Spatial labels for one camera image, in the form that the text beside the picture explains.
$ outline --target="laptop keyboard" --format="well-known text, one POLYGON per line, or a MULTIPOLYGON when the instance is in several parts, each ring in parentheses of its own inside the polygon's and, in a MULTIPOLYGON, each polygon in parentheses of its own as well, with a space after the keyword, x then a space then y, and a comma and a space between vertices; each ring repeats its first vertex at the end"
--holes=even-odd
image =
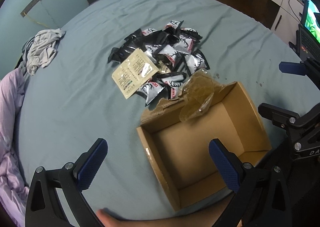
POLYGON ((301 33, 301 43, 314 57, 320 58, 320 47, 304 31, 301 33))

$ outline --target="purple fabric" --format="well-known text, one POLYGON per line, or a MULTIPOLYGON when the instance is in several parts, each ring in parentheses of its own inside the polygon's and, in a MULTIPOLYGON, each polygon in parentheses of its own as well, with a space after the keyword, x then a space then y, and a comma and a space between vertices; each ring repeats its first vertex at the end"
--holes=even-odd
POLYGON ((24 227, 29 188, 20 175, 12 147, 15 115, 24 98, 24 78, 19 68, 0 82, 0 202, 18 227, 24 227))

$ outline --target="blue gripper pad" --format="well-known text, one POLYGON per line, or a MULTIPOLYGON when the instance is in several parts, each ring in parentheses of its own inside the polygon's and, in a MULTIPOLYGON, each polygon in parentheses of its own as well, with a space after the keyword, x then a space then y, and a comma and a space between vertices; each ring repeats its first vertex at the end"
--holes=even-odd
POLYGON ((294 74, 302 76, 307 74, 306 66, 300 63, 281 62, 279 64, 279 70, 285 74, 294 74))
POLYGON ((229 153, 228 150, 223 146, 225 151, 222 150, 222 147, 219 146, 219 143, 215 142, 215 140, 211 140, 209 143, 209 154, 211 156, 212 161, 216 165, 219 173, 221 174, 224 182, 227 187, 234 191, 238 192, 240 188, 239 174, 235 167, 232 165, 231 161, 227 158, 225 152, 229 153))
POLYGON ((107 153, 107 141, 104 139, 98 139, 90 150, 83 154, 83 158, 86 160, 83 163, 83 166, 76 173, 77 187, 80 191, 89 188, 107 153))

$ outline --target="laptop screen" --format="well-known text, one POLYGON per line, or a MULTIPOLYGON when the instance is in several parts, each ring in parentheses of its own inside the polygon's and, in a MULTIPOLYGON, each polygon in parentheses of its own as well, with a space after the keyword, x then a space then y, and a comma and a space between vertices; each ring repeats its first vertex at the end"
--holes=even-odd
POLYGON ((314 12, 319 13, 316 5, 311 0, 305 0, 305 4, 308 4, 308 9, 306 11, 306 19, 304 21, 304 26, 311 32, 312 35, 320 43, 320 27, 316 21, 314 12))

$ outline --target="green screen image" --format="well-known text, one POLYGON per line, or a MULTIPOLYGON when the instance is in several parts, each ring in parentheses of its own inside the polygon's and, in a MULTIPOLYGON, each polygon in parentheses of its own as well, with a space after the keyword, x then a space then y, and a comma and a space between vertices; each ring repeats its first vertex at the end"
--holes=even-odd
POLYGON ((315 38, 320 43, 320 28, 316 23, 316 17, 314 15, 314 12, 319 13, 319 10, 311 0, 308 1, 309 6, 304 26, 315 36, 315 38))

